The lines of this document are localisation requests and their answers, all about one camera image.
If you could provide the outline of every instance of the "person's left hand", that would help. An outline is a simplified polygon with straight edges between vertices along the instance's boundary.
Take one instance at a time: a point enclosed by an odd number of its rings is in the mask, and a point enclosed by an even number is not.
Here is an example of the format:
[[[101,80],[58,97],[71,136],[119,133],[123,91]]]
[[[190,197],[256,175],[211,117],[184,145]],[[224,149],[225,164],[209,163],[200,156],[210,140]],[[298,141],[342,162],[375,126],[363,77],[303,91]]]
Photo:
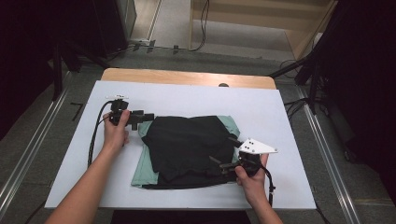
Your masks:
[[[125,125],[129,115],[130,111],[124,110],[117,126],[110,122],[108,118],[109,113],[103,115],[105,119],[105,142],[103,143],[103,150],[109,150],[112,154],[118,155],[122,146],[129,143],[129,133],[125,131]]]

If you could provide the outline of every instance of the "black pants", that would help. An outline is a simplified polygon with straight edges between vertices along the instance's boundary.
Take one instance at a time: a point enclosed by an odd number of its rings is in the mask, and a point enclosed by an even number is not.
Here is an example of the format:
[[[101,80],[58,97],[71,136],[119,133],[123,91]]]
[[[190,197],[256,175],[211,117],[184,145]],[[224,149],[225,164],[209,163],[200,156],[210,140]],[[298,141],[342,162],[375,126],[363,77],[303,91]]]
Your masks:
[[[111,224],[250,224],[245,211],[115,210]]]

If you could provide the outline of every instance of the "white table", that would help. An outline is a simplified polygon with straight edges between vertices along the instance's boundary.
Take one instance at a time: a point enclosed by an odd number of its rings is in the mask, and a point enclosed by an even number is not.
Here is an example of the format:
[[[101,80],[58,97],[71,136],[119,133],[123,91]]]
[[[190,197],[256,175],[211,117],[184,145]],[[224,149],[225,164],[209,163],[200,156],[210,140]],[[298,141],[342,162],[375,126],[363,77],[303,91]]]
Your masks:
[[[139,71],[130,70],[133,74]],[[146,113],[155,113],[156,116],[232,116],[241,131],[240,141],[252,137],[279,151],[270,156],[267,164],[276,186],[274,208],[316,208],[279,91],[118,81],[96,82],[49,194],[47,208],[56,207],[87,169],[88,150],[98,112],[106,102],[105,97],[115,94],[130,97],[127,100],[129,109],[144,109]],[[100,125],[94,158],[103,143],[102,133],[103,125]],[[124,147],[113,165],[100,207],[183,210],[250,208],[242,188],[235,183],[201,189],[131,187],[143,143],[137,132],[130,131],[130,140],[131,143]]]

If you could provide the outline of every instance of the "person's left arm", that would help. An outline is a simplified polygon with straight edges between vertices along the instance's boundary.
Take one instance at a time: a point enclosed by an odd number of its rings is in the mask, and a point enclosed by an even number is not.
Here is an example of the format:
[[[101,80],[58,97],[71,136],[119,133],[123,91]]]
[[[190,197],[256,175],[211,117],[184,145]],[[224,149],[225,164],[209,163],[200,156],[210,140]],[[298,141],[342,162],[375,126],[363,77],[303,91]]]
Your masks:
[[[103,148],[77,184],[67,193],[46,223],[92,223],[105,190],[111,165],[128,143],[125,124],[130,112],[124,110],[120,123],[114,126],[105,119],[105,142]]]

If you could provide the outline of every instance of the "teal fabric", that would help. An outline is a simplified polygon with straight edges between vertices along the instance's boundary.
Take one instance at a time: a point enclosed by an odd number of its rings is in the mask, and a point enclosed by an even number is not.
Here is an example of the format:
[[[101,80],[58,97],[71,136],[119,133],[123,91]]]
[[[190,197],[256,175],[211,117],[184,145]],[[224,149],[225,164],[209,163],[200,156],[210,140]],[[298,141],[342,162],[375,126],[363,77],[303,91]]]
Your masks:
[[[219,120],[224,124],[224,127],[229,133],[233,133],[236,137],[239,137],[239,129],[230,116],[218,116]],[[149,126],[152,121],[145,121],[139,124],[138,133],[140,137],[146,136]],[[233,154],[233,162],[238,160],[237,155]],[[142,154],[140,155],[139,163],[137,164],[136,171],[134,172],[134,178],[132,179],[131,185],[134,187],[141,188],[142,185],[156,185],[158,182],[158,173],[154,173],[152,170],[151,159],[149,156],[149,147],[143,145]]]

